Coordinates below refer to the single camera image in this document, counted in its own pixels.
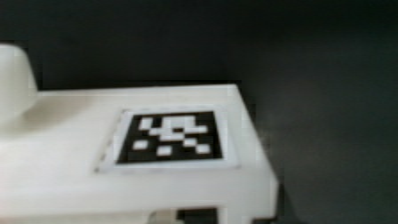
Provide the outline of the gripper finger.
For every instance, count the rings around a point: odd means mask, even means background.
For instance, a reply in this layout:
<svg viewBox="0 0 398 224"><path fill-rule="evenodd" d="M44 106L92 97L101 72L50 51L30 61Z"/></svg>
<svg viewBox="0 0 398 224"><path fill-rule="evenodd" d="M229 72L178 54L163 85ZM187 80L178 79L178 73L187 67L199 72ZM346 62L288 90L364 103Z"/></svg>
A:
<svg viewBox="0 0 398 224"><path fill-rule="evenodd" d="M183 224L219 224L217 209L183 209L178 211L176 219Z"/></svg>

